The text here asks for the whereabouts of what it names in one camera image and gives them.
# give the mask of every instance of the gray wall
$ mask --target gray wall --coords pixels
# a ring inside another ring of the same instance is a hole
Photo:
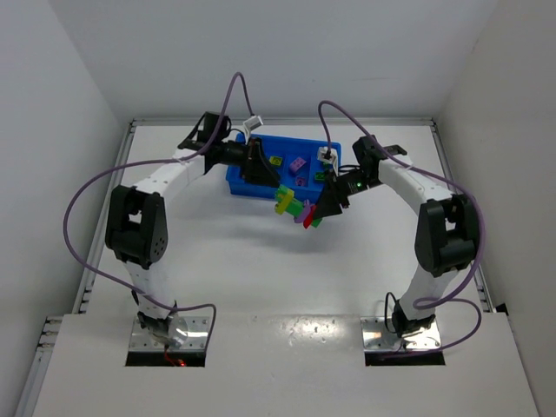
[[[122,126],[46,0],[0,11],[0,416],[11,416],[47,314],[71,310],[80,268],[62,218],[86,178],[113,163]],[[106,183],[73,216],[86,254]]]
[[[217,110],[237,70],[266,116],[315,116],[330,97],[358,115],[431,116],[496,0],[50,3],[129,120]]]
[[[440,118],[455,177],[485,210],[484,262],[533,394],[556,415],[556,2],[500,0]]]

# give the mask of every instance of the metal mounting plate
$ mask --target metal mounting plate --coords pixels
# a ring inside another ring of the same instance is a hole
[[[172,349],[172,352],[202,353],[207,343],[207,334],[210,327],[209,317],[177,317],[181,328],[186,328],[187,338],[179,349]],[[162,343],[155,341],[145,328],[141,328],[138,319],[134,319],[131,337],[129,337],[129,352],[158,353],[164,351]]]
[[[387,320],[388,328],[394,328],[391,319]],[[361,330],[363,332],[363,350],[370,354],[425,351],[442,346],[436,320],[433,321],[430,328],[421,328],[419,332],[404,334],[401,338],[386,329],[384,317],[361,317]]]

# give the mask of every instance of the white table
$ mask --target white table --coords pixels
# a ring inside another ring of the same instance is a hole
[[[441,173],[429,126],[369,128]],[[167,157],[189,130],[139,126],[128,160]],[[342,163],[355,162],[357,129],[331,131]],[[316,123],[261,133],[323,137]],[[154,168],[127,170],[122,183]],[[125,367],[136,305],[126,288],[98,278],[87,314],[63,319],[36,417],[537,415],[503,314],[485,314],[481,330],[446,353],[445,366],[365,367],[359,317],[381,314],[385,293],[401,296],[416,266],[417,219],[391,189],[357,195],[343,215],[305,230],[270,201],[232,196],[224,176],[224,167],[213,168],[167,210],[164,259],[175,298],[219,308],[206,367]],[[126,276],[107,249],[100,268]],[[474,285],[463,295],[479,302]],[[474,320],[460,304],[440,308],[443,342]]]

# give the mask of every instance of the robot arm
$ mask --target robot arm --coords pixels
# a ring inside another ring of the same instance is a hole
[[[338,215],[349,207],[348,197],[385,184],[392,188],[418,216],[415,254],[419,263],[407,292],[396,302],[392,323],[396,333],[412,333],[430,326],[434,308],[415,308],[421,298],[439,299],[450,281],[469,265],[477,253],[479,221],[473,205],[428,177],[387,159],[364,136],[353,146],[359,167],[337,176],[329,171],[315,220]],[[412,165],[398,145],[386,147],[397,159]]]
[[[203,148],[215,129],[218,117],[214,113],[205,113],[193,131],[180,143],[173,159],[181,160]],[[253,117],[249,119],[251,122],[244,123],[250,130],[256,127],[252,119]],[[204,121],[203,129],[199,130],[201,121]],[[116,258],[128,270],[134,286],[143,292],[142,295],[133,293],[139,309],[139,321],[165,345],[179,344],[179,335],[172,331],[176,314],[159,308],[145,298],[145,295],[166,306],[175,305],[162,262],[168,247],[166,206],[217,163],[239,166],[246,182],[270,187],[280,185],[280,176],[264,155],[261,139],[251,137],[247,144],[223,142],[222,139],[229,135],[231,126],[229,118],[225,117],[225,121],[210,148],[202,156],[187,162],[163,165],[132,187],[115,187],[110,197],[106,246],[114,250]]]

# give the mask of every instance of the blue bin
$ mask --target blue bin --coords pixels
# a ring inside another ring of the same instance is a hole
[[[276,167],[276,171],[280,174],[280,184],[285,185],[295,192],[295,198],[301,200],[309,200],[316,203],[321,194],[323,182],[314,180],[317,172],[325,170],[321,161],[316,159],[317,151],[322,146],[327,146],[326,141],[313,141],[308,139],[295,139],[292,137],[254,135],[262,139],[262,148],[268,159],[273,156],[281,158],[281,166]],[[237,142],[245,143],[245,136],[238,134],[235,138]],[[332,148],[338,153],[338,165],[341,165],[341,145],[332,142]],[[306,163],[301,169],[293,175],[289,171],[289,164],[300,156]],[[297,177],[305,178],[306,185],[295,185]],[[247,184],[240,178],[239,167],[228,167],[226,180],[229,184],[229,190],[233,195],[247,195],[251,197],[268,198],[274,200],[276,189],[272,187],[263,187],[262,185]]]

